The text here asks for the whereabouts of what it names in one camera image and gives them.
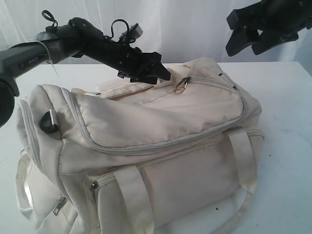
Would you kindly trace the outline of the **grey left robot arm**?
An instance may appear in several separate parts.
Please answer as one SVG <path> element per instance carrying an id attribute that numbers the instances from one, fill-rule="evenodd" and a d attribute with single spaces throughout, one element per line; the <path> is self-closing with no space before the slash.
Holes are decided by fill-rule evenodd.
<path id="1" fill-rule="evenodd" d="M 170 80 L 170 72 L 161 63 L 161 54 L 144 53 L 131 47 L 143 33 L 136 23 L 126 25 L 118 41 L 105 35 L 83 18 L 74 17 L 60 26 L 47 10 L 42 16 L 52 22 L 35 41 L 17 44 L 0 53 L 0 124 L 12 116 L 15 98 L 20 92 L 16 78 L 38 65 L 57 64 L 69 57 L 87 56 L 118 71 L 118 77 L 129 78 L 131 83 L 155 85 L 159 79 Z"/>

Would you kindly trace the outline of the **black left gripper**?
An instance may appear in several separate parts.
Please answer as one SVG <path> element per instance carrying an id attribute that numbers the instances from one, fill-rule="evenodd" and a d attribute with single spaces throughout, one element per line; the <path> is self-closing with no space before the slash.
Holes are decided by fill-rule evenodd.
<path id="1" fill-rule="evenodd" d="M 123 22 L 126 31 L 131 27 L 123 19 L 113 21 L 117 22 Z M 171 73 L 162 65 L 161 54 L 144 53 L 138 47 L 133 48 L 128 43 L 112 40 L 114 37 L 112 26 L 112 35 L 108 36 L 83 18 L 72 18 L 68 25 L 75 29 L 82 39 L 82 47 L 73 55 L 74 58 L 90 57 L 118 70 L 117 76 L 129 78 L 131 83 L 157 84 L 159 79 L 170 80 Z"/>

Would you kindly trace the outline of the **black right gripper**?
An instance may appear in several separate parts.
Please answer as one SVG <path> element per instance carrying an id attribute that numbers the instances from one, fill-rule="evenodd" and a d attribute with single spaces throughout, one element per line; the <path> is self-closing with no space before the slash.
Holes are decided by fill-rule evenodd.
<path id="1" fill-rule="evenodd" d="M 298 32 L 312 28 L 312 2 L 261 0 L 234 9 L 226 20 L 232 30 L 226 45 L 228 56 L 235 56 L 251 45 L 253 49 L 272 49 L 298 40 Z"/>

